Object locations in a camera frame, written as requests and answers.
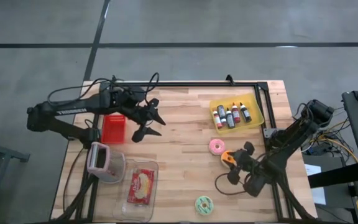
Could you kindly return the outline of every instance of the red plastic cup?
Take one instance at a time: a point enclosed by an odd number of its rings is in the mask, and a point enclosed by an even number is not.
[[[124,144],[125,140],[125,116],[107,115],[103,119],[102,143]]]

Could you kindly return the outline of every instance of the yellow plastic container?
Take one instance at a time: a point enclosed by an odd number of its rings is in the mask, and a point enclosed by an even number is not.
[[[229,110],[232,110],[233,103],[236,104],[239,110],[241,122],[236,123],[236,127],[232,129],[229,129],[227,125],[223,126],[221,129],[218,129],[215,123],[213,111],[214,110],[217,111],[219,105],[223,105],[225,112],[227,108],[229,108]],[[240,103],[246,106],[252,121],[246,123],[241,113]],[[211,102],[209,102],[209,110],[212,116],[212,120],[214,121],[215,124],[215,129],[219,134],[232,133],[244,128],[254,128],[256,126],[261,125],[265,121],[262,112],[260,112],[260,108],[258,106],[258,103],[256,102],[255,95],[253,93],[220,99],[220,100],[211,100]]]

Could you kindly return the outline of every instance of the wooden tabletop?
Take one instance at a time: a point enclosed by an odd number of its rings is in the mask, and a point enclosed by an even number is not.
[[[286,128],[293,120],[284,82],[281,80],[267,82],[277,127]],[[94,86],[85,97],[97,93],[98,88]],[[246,93],[254,93],[254,89],[233,86],[158,87],[147,97],[160,100],[158,111],[167,125],[162,126],[154,122],[151,127],[162,133],[162,136],[145,136],[142,142],[133,143],[131,137],[138,126],[127,120],[126,143],[110,145],[110,147],[112,150],[123,152],[126,158],[158,163],[157,191],[151,222],[267,222],[277,220],[270,185],[266,185],[258,197],[251,197],[249,194],[226,196],[220,194],[214,187],[215,178],[227,172],[227,169],[221,165],[219,157],[209,153],[208,144],[211,139],[222,139],[226,147],[232,150],[240,149],[246,141],[250,141],[255,146],[253,157],[265,152],[260,127],[219,136],[209,113],[210,100]],[[262,91],[261,94],[265,119],[269,127],[265,97]],[[93,120],[93,114],[76,115],[74,124],[85,128],[85,119]],[[63,212],[62,195],[68,171],[81,148],[79,141],[71,141],[67,147],[52,218],[58,217]],[[86,151],[82,152],[73,169],[66,193],[66,206],[80,189],[86,153]],[[291,191],[306,210],[316,217],[316,209],[300,151],[294,153],[288,160],[287,176]],[[225,192],[242,190],[240,184],[231,185],[225,178],[221,178],[218,185]],[[99,182],[94,222],[119,221],[112,216],[117,199],[117,188],[117,185]],[[89,192],[85,198],[84,214],[88,211]],[[209,196],[214,202],[214,210],[208,216],[198,215],[195,211],[195,200],[201,195]]]

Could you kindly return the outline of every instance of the concrete floor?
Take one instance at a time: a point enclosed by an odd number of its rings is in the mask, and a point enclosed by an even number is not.
[[[0,0],[0,43],[92,43],[103,2]],[[358,1],[351,0],[112,0],[106,16],[101,42],[358,42]],[[0,145],[31,153],[28,164],[9,167],[0,223],[48,220],[67,141],[28,131],[25,111],[57,88],[79,85],[89,55],[90,49],[0,49]],[[284,80],[294,113],[313,98],[338,108],[342,92],[358,90],[358,47],[99,49],[91,79],[148,80],[153,72],[162,80],[222,80],[229,73],[236,80]],[[355,147],[350,129],[342,135]]]

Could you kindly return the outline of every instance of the pink roll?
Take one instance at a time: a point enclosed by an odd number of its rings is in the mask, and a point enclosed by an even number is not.
[[[212,139],[211,142],[209,142],[209,151],[215,155],[221,155],[226,148],[224,147],[224,142],[220,139]]]

